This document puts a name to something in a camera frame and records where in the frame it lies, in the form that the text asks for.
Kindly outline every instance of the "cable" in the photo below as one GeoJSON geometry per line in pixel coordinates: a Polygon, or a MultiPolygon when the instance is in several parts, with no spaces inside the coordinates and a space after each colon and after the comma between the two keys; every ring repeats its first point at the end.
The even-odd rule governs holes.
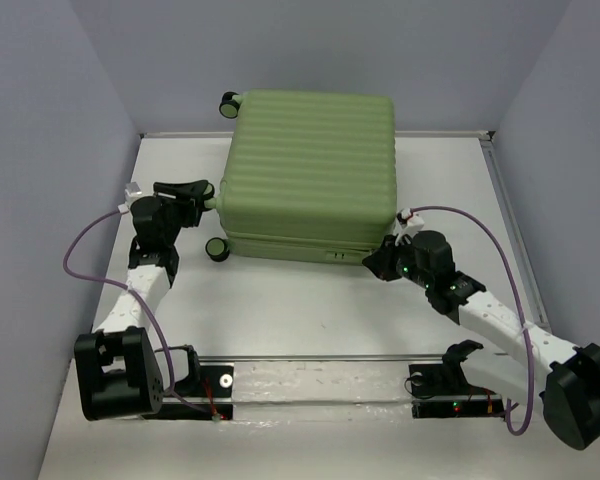
{"type": "MultiPolygon", "coordinates": [[[[513,405],[511,405],[511,411],[513,412],[516,408],[518,408],[520,405],[516,402],[513,405]]],[[[494,413],[491,415],[492,417],[504,417],[506,418],[507,416],[507,410],[505,409],[503,412],[499,412],[499,413],[494,413]]]]}
{"type": "Polygon", "coordinates": [[[211,416],[218,415],[218,409],[213,403],[213,392],[211,391],[211,385],[209,384],[209,379],[205,378],[202,382],[202,387],[204,388],[204,392],[207,394],[207,398],[209,399],[209,405],[211,405],[211,416]]]}
{"type": "Polygon", "coordinates": [[[160,345],[161,345],[162,349],[164,350],[164,357],[167,362],[167,370],[169,372],[169,387],[165,390],[165,393],[178,399],[182,404],[184,404],[190,408],[193,408],[194,410],[206,412],[206,410],[204,408],[185,400],[183,397],[181,397],[180,395],[178,395],[175,392],[176,380],[175,380],[175,374],[174,374],[174,368],[173,368],[173,358],[171,357],[171,352],[169,351],[169,344],[167,343],[167,339],[165,338],[164,333],[162,332],[162,328],[160,328],[160,324],[158,323],[158,320],[156,319],[155,315],[149,308],[149,305],[147,305],[147,303],[140,296],[140,294],[138,292],[136,292],[135,290],[133,290],[132,288],[129,288],[129,286],[126,283],[118,282],[117,280],[112,280],[112,279],[106,278],[106,277],[85,275],[82,273],[75,272],[75,271],[71,270],[71,268],[69,268],[69,259],[71,258],[71,254],[75,250],[76,245],[78,245],[80,240],[82,240],[82,237],[84,237],[89,230],[91,230],[93,227],[95,227],[100,222],[106,220],[107,218],[113,217],[115,215],[124,215],[126,213],[127,212],[121,212],[120,210],[116,209],[116,210],[113,210],[112,212],[102,215],[101,217],[95,219],[89,225],[84,227],[82,229],[82,231],[73,240],[73,242],[71,242],[71,245],[69,245],[67,252],[64,254],[64,258],[62,259],[62,268],[64,269],[65,273],[67,273],[67,275],[70,275],[73,278],[77,278],[79,280],[86,280],[89,282],[113,285],[114,287],[118,287],[118,288],[121,288],[122,290],[125,290],[131,296],[133,296],[133,298],[135,298],[138,301],[138,303],[140,304],[140,308],[142,308],[144,313],[147,315],[147,318],[149,319],[151,326],[155,329],[156,335],[158,335],[160,345]]]}
{"type": "Polygon", "coordinates": [[[491,241],[495,245],[496,250],[498,250],[498,253],[500,254],[500,259],[502,260],[502,264],[504,265],[504,269],[507,273],[507,278],[509,279],[509,284],[511,285],[511,291],[513,292],[513,299],[516,304],[516,310],[518,312],[518,319],[520,320],[520,325],[522,327],[522,335],[524,338],[524,344],[525,344],[525,347],[527,350],[527,374],[528,374],[528,376],[527,376],[527,410],[524,415],[524,421],[522,422],[522,426],[518,430],[515,430],[513,428],[513,424],[511,423],[511,411],[513,410],[511,400],[507,399],[507,407],[505,409],[505,412],[506,412],[505,418],[507,421],[507,429],[509,430],[509,433],[511,433],[512,435],[515,435],[515,436],[522,435],[529,428],[529,424],[531,423],[531,416],[533,415],[533,397],[534,397],[534,388],[535,388],[533,347],[531,345],[531,337],[529,337],[529,332],[525,328],[525,317],[524,317],[524,311],[522,309],[522,301],[520,300],[520,293],[518,292],[518,287],[516,286],[516,281],[513,278],[513,273],[511,272],[511,267],[509,266],[509,261],[507,260],[507,257],[504,254],[504,250],[502,249],[502,246],[498,242],[498,239],[491,232],[491,230],[489,230],[489,228],[484,223],[482,223],[480,220],[478,220],[476,217],[474,217],[470,213],[465,212],[464,210],[460,210],[458,208],[443,207],[443,206],[439,206],[439,205],[427,205],[425,207],[412,208],[411,212],[417,213],[417,212],[424,212],[427,210],[440,210],[440,211],[444,211],[444,212],[451,212],[451,213],[456,213],[458,215],[462,215],[463,217],[468,218],[473,223],[478,225],[484,233],[487,234],[487,236],[491,239],[491,241]]]}
{"type": "Polygon", "coordinates": [[[416,400],[431,400],[433,397],[435,397],[435,395],[427,395],[424,397],[419,397],[417,395],[414,395],[413,392],[411,392],[408,388],[407,388],[407,383],[411,382],[411,384],[413,385],[413,378],[412,377],[408,377],[405,381],[404,381],[404,389],[407,391],[407,393],[409,395],[411,395],[413,398],[415,398],[416,400]]]}

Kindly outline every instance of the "red wire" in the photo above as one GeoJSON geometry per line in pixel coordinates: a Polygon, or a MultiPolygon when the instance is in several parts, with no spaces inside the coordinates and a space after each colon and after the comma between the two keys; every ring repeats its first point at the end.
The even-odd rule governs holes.
{"type": "Polygon", "coordinates": [[[209,379],[206,378],[204,382],[202,382],[202,386],[204,387],[204,391],[207,394],[207,398],[209,399],[209,405],[211,405],[211,415],[217,415],[218,410],[216,406],[213,404],[213,394],[211,393],[211,386],[209,385],[209,379]]]}
{"type": "Polygon", "coordinates": [[[487,390],[486,388],[484,389],[484,391],[487,392],[487,407],[489,407],[489,409],[493,411],[493,403],[491,402],[491,392],[489,392],[489,390],[487,390]]]}

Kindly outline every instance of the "screw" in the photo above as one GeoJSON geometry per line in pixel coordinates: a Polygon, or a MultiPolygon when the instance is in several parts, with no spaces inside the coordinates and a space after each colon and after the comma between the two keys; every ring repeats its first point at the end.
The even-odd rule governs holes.
{"type": "Polygon", "coordinates": [[[233,377],[228,373],[225,373],[220,377],[220,386],[222,388],[229,388],[233,385],[233,377]]]}

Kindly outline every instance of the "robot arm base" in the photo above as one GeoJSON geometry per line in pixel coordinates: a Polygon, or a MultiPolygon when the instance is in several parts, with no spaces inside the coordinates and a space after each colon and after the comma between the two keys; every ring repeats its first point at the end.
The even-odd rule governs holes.
{"type": "Polygon", "coordinates": [[[572,358],[551,367],[540,394],[543,417],[560,440],[584,450],[600,437],[600,347],[577,348],[572,358]]]}
{"type": "Polygon", "coordinates": [[[162,405],[162,375],[144,328],[94,333],[74,345],[82,413],[87,420],[157,413],[162,405]],[[124,369],[103,367],[122,358],[124,369]]]}

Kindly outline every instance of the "suitcase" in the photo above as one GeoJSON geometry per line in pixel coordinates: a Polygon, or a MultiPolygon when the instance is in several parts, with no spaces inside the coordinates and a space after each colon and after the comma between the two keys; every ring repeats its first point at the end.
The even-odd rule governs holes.
{"type": "Polygon", "coordinates": [[[220,112],[237,118],[215,199],[231,253],[360,264],[380,245],[397,202],[391,99],[251,90],[220,112]]]}

